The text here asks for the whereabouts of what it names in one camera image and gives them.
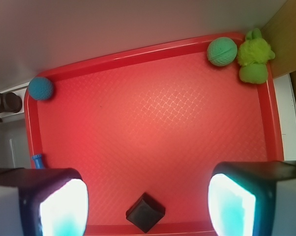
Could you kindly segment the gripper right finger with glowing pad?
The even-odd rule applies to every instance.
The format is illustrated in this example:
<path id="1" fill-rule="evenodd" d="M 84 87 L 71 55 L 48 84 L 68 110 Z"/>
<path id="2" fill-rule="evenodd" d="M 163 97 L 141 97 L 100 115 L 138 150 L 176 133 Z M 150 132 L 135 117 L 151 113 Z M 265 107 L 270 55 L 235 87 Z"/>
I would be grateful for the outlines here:
<path id="1" fill-rule="evenodd" d="M 217 164 L 208 209 L 219 236 L 296 236 L 296 161 Z"/>

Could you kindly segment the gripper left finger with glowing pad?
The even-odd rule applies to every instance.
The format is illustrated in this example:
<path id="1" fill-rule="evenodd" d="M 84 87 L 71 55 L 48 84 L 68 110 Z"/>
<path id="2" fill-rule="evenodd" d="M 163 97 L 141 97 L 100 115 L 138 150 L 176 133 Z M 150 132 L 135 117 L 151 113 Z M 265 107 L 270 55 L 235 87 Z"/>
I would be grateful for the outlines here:
<path id="1" fill-rule="evenodd" d="M 0 236 L 82 236 L 88 211 L 75 169 L 0 168 Z"/>

